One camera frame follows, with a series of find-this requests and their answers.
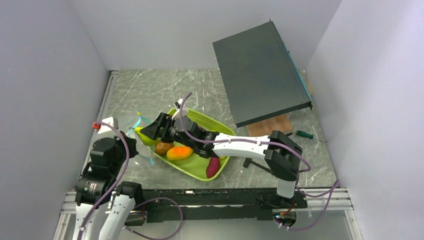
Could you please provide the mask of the clear zip top bag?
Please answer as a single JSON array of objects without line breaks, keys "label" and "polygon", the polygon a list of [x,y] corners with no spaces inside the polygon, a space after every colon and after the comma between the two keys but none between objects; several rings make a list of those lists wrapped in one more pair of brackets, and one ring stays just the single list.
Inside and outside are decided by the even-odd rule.
[{"label": "clear zip top bag", "polygon": [[137,136],[140,139],[141,143],[149,149],[150,156],[141,155],[141,157],[147,160],[148,164],[152,166],[154,165],[153,159],[156,142],[142,133],[142,129],[150,125],[152,121],[142,116],[139,111],[136,112],[136,115],[138,116],[138,120],[134,123],[132,127],[129,128],[128,135],[130,137]]}]

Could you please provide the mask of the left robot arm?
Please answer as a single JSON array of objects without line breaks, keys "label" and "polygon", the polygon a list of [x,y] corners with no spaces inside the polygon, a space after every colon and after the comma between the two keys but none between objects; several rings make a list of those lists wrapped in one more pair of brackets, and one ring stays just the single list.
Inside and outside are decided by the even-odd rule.
[{"label": "left robot arm", "polygon": [[91,161],[76,184],[75,240],[116,240],[132,210],[144,203],[140,183],[116,181],[124,164],[138,155],[137,141],[124,136],[96,140]]}]

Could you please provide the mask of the orange mango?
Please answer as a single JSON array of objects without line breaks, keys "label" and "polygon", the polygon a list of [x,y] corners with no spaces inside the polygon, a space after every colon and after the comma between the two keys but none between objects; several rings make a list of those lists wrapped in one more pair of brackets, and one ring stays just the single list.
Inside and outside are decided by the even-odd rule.
[{"label": "orange mango", "polygon": [[190,147],[175,146],[167,151],[166,157],[169,161],[179,161],[189,158],[193,152],[193,149]]}]

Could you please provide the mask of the green pear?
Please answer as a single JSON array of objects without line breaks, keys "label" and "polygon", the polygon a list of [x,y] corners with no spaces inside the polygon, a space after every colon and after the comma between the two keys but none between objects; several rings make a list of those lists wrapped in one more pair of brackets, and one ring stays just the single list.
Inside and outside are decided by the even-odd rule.
[{"label": "green pear", "polygon": [[145,134],[143,134],[141,132],[142,129],[143,129],[143,127],[140,127],[140,126],[135,127],[134,128],[135,134],[141,140],[141,142],[143,143],[143,145],[148,146],[148,147],[154,146],[159,141],[159,139],[151,139],[151,138],[147,137]]}]

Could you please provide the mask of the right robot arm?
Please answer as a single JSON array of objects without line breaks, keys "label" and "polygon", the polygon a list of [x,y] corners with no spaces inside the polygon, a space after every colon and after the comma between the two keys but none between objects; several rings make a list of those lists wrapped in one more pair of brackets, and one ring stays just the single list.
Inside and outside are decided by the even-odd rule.
[{"label": "right robot arm", "polygon": [[276,203],[287,208],[295,201],[302,149],[278,130],[257,137],[233,136],[206,130],[186,115],[173,117],[162,112],[139,132],[152,141],[182,144],[202,158],[224,156],[265,160],[277,177]]}]

